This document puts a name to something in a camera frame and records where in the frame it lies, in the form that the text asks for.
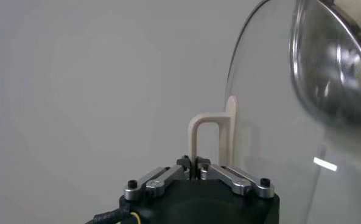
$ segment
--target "black screw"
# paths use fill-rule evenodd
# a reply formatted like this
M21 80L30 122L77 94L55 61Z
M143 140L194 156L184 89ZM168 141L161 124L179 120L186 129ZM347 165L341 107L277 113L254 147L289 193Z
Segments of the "black screw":
M127 187L128 187L129 189L136 189L137 186L138 186L138 183L137 183L136 180L129 180L129 181L127 182Z
M260 185L262 187L270 187L271 186L271 180L268 178L261 178Z

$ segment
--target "yellow wire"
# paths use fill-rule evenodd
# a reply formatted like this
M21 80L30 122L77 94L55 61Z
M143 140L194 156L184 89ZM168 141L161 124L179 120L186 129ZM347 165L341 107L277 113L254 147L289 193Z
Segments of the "yellow wire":
M139 215L135 212L131 212L130 215L136 217L137 219L137 224L141 224L141 218L139 217Z

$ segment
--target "white plastic part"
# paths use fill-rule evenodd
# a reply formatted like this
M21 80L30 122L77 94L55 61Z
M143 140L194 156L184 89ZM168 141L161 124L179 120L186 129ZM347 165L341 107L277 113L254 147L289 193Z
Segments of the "white plastic part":
M219 165L233 164L234 132L236 130L237 99L230 96L223 113L204 113L196 115L189 124L189 150L191 162L195 164L197 157L198 128L203 123L216 123L219 127Z

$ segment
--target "transparent acrylic cover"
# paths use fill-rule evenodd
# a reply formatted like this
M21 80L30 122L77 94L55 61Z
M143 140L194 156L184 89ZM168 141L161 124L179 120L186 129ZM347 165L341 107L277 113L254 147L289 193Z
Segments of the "transparent acrylic cover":
M226 86L239 104L234 165L272 180L281 223L361 223L361 126L326 125L300 102L289 57L295 6L262 1L237 43Z

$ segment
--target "white wall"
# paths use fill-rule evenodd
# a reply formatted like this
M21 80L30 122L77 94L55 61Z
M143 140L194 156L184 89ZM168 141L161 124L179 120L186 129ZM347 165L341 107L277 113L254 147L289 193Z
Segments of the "white wall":
M0 0L0 223L84 223L187 153L256 3Z

